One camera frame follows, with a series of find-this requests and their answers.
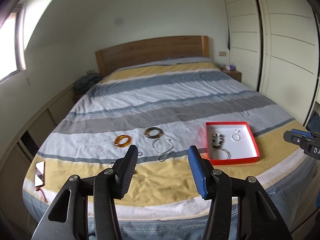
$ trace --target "silver ring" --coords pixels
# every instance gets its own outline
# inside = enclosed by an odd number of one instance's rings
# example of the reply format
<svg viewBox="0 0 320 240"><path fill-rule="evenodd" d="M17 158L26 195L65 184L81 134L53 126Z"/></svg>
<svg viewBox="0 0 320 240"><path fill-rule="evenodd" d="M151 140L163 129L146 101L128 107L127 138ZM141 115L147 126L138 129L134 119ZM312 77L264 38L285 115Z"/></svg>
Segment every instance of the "silver ring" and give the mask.
<svg viewBox="0 0 320 240"><path fill-rule="evenodd" d="M229 153L227 150L223 149L223 148L213 149L213 150L211 151L211 155L212 155L212 152L213 152L214 150L222 150L222 151L224 151L224 152L228 155L228 157L227 157L226 159L224 159L224 160L229 160L229 159L231 158L230 153Z"/></svg>
<svg viewBox="0 0 320 240"><path fill-rule="evenodd" d="M231 135L231 139L234 140L235 142L240 141L240 135L233 134L233 135Z"/></svg>

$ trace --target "dark cloth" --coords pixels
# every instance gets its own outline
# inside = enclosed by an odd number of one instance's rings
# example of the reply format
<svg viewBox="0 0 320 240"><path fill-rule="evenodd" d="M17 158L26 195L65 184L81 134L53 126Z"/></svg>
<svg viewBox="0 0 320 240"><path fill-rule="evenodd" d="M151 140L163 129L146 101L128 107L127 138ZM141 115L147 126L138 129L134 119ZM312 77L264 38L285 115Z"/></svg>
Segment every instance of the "dark cloth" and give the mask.
<svg viewBox="0 0 320 240"><path fill-rule="evenodd" d="M75 94L84 94L102 79L98 73L89 74L79 78L73 85Z"/></svg>
<svg viewBox="0 0 320 240"><path fill-rule="evenodd" d="M317 112L314 112L307 125L309 132L320 132L320 116Z"/></svg>

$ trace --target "silver bracelet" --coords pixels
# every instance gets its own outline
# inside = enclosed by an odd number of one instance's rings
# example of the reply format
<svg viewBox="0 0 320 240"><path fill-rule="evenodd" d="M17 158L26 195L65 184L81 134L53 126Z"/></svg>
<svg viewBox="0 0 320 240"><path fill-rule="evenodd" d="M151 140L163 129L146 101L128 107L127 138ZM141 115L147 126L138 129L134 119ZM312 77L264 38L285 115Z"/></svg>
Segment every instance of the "silver bracelet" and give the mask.
<svg viewBox="0 0 320 240"><path fill-rule="evenodd" d="M222 151L224 151L224 152L228 155L228 157L227 157L226 159L224 159L224 160L229 160L229 159L231 158L230 153L229 153L227 150L223 149L223 148L213 149L213 150L211 151L211 157L212 157L212 152L213 152L214 150L215 150L215 151L217 151L217 150L222 150Z"/></svg>
<svg viewBox="0 0 320 240"><path fill-rule="evenodd" d="M165 152L159 152L159 151L156 149L156 146L155 146L155 142L158 141L158 140L164 140L164 141L168 142L168 143L170 144L171 148L170 148L169 150L165 151ZM165 161L165 160L168 158L168 156L169 156L170 153L173 153L173 150L172 150L172 149L174 148L174 145L173 145L173 143L171 142L170 139L158 138L158 139L156 139L156 140L153 141L152 147L153 147L153 149L154 149L157 153L159 153L159 155L157 156L157 161L158 161L158 162L163 162L163 161Z"/></svg>

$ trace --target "wall outlet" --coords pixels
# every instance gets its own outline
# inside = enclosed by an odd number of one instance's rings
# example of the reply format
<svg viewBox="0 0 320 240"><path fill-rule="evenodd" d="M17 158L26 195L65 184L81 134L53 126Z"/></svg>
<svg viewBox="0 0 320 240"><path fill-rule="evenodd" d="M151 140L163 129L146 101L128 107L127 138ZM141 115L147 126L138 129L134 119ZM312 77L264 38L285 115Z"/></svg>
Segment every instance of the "wall outlet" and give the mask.
<svg viewBox="0 0 320 240"><path fill-rule="evenodd" d="M96 71L94 69L90 69L87 71L87 75L94 74Z"/></svg>
<svg viewBox="0 0 320 240"><path fill-rule="evenodd" d="M227 52L226 51L219 51L219 56L226 57L227 56Z"/></svg>

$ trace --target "dark bangle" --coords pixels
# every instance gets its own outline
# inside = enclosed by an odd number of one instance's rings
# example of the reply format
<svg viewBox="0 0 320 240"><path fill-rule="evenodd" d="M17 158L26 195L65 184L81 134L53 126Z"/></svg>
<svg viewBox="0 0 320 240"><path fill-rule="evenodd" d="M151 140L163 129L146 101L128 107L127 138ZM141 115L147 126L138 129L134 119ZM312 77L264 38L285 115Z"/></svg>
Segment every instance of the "dark bangle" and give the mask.
<svg viewBox="0 0 320 240"><path fill-rule="evenodd" d="M159 133L156 135L149 135L149 133L153 130L157 130L157 131L159 131ZM156 138L159 138L161 135L163 135L163 130L158 127L150 127L145 130L144 135L150 139L156 139Z"/></svg>

